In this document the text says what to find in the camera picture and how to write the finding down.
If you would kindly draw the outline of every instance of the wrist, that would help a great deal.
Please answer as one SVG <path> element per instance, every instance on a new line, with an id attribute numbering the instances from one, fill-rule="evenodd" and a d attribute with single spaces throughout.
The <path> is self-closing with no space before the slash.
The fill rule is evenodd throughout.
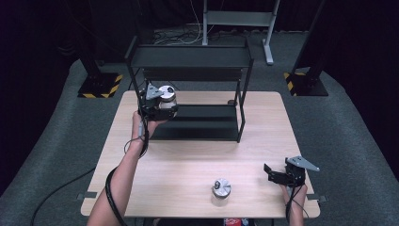
<path id="1" fill-rule="evenodd" d="M 129 148 L 127 149 L 127 153 L 141 153 L 143 146 L 144 141 L 141 138 L 132 140 L 129 144 Z"/>

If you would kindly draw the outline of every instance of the human arm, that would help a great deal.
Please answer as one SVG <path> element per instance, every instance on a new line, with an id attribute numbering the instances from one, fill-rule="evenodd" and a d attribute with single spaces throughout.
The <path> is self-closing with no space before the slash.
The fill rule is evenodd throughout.
<path id="1" fill-rule="evenodd" d="M 287 187 L 279 185 L 282 190 L 282 196 L 284 198 L 285 204 L 290 200 L 290 195 L 288 194 Z M 290 209 L 290 226 L 303 226 L 303 206 L 306 199 L 306 193 L 308 187 L 306 185 L 295 187 L 293 202 Z"/>
<path id="2" fill-rule="evenodd" d="M 129 202 L 138 158 L 144 145 L 143 140 L 138 138 L 138 127 L 140 122 L 141 117 L 135 112 L 133 114 L 132 128 L 132 139 L 134 140 L 130 142 L 129 148 L 116 168 L 111 180 L 112 198 L 121 216 L 124 216 Z M 149 137 L 152 136 L 155 128 L 162 122 L 163 121 L 148 122 Z M 108 203 L 104 189 L 91 210 L 88 218 L 88 225 L 120 225 Z"/>

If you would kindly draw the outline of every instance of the black cable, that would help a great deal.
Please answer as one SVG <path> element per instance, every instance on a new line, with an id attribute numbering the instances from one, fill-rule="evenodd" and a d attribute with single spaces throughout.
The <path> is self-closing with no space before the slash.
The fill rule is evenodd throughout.
<path id="1" fill-rule="evenodd" d="M 160 38 L 159 40 L 155 40 L 153 44 L 167 44 L 169 41 L 177 41 L 177 40 L 185 40 L 190 38 L 191 33 L 190 32 L 183 32 L 180 35 L 175 35 L 175 36 L 164 36 L 162 39 Z"/>
<path id="2" fill-rule="evenodd" d="M 65 186 L 67 186 L 67 185 L 69 185 L 69 184 L 71 184 L 71 183 L 73 183 L 73 182 L 75 182 L 75 181 L 81 179 L 82 177 L 88 175 L 89 173 L 91 173 L 91 172 L 94 171 L 95 169 L 96 169 L 96 168 L 93 168 L 93 169 L 91 169 L 91 170 L 89 170 L 89 171 L 83 173 L 82 175 L 80 175 L 80 176 L 78 176 L 78 177 L 72 179 L 72 180 L 69 181 L 68 183 L 65 183 L 64 185 L 58 187 L 57 189 L 55 189 L 54 191 L 52 191 L 49 195 L 47 195 L 47 197 L 44 198 L 44 199 L 41 201 L 41 203 L 38 205 L 38 207 L 36 207 L 36 210 L 35 210 L 35 212 L 34 212 L 32 218 L 31 218 L 31 220 L 30 220 L 30 225 L 31 225 L 31 226 L 34 225 L 36 214 L 39 212 L 41 206 L 42 206 L 52 195 L 54 195 L 54 194 L 55 194 L 58 190 L 60 190 L 61 188 L 63 188 L 63 187 L 65 187 Z"/>
<path id="3" fill-rule="evenodd" d="M 293 189 L 291 191 L 290 200 L 288 200 L 288 202 L 285 205 L 285 218 L 287 219 L 288 224 L 290 223 L 291 204 L 294 199 L 294 192 L 295 192 L 295 187 L 293 186 Z"/>
<path id="4" fill-rule="evenodd" d="M 143 149 L 141 150 L 140 153 L 140 157 L 144 156 L 144 154 L 146 154 L 148 147 L 149 147 L 149 139 L 150 139 L 150 135 L 149 135 L 149 130 L 148 130 L 148 126 L 147 123 L 144 125 L 144 129 L 145 129 L 145 134 L 144 134 L 144 145 L 143 145 Z"/>
<path id="5" fill-rule="evenodd" d="M 117 169 L 117 167 L 112 169 L 112 171 L 110 171 L 108 176 L 106 177 L 105 194 L 106 194 L 106 198 L 108 199 L 109 205 L 111 206 L 112 212 L 114 212 L 114 215 L 117 218 L 120 225 L 127 226 L 127 224 L 123 220 L 123 217 L 120 215 L 120 211 L 118 210 L 118 207 L 115 205 L 115 202 L 114 202 L 114 199 L 112 198 L 112 193 L 111 193 L 111 179 L 112 179 L 112 175 L 114 175 L 114 172 L 116 169 Z"/>
<path id="6" fill-rule="evenodd" d="M 179 35 L 173 35 L 173 36 L 169 37 L 168 33 L 179 33 Z M 155 32 L 155 34 L 154 34 L 152 44 L 162 44 L 169 40 L 177 40 L 178 38 L 185 36 L 185 33 L 186 33 L 185 31 L 182 33 L 182 32 L 174 31 L 174 30 L 158 31 L 158 32 Z"/>

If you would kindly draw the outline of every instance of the shelf tier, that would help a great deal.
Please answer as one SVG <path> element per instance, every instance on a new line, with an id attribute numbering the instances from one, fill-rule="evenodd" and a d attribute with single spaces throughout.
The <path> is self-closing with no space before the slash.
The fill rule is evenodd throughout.
<path id="1" fill-rule="evenodd" d="M 152 139 L 237 141 L 236 114 L 235 105 L 179 105 L 177 116 L 159 125 Z"/>

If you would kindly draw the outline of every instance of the yellow and black striped tape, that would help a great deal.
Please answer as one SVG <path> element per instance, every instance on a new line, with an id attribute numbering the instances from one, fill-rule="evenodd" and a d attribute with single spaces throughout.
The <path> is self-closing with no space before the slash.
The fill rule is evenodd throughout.
<path id="1" fill-rule="evenodd" d="M 306 75 L 305 73 L 296 73 L 295 75 Z M 284 73 L 285 82 L 287 82 L 288 90 L 292 96 L 297 96 L 295 91 L 295 84 L 293 83 L 292 75 L 290 73 Z"/>
<path id="2" fill-rule="evenodd" d="M 87 92 L 87 93 L 79 93 L 78 97 L 84 97 L 84 98 L 109 98 L 113 97 L 115 92 L 118 90 L 118 87 L 120 86 L 120 80 L 122 80 L 123 75 L 120 74 L 117 76 L 115 79 L 115 83 L 112 86 L 112 88 L 109 90 L 109 92 L 104 92 L 104 93 L 95 93 L 95 92 Z"/>

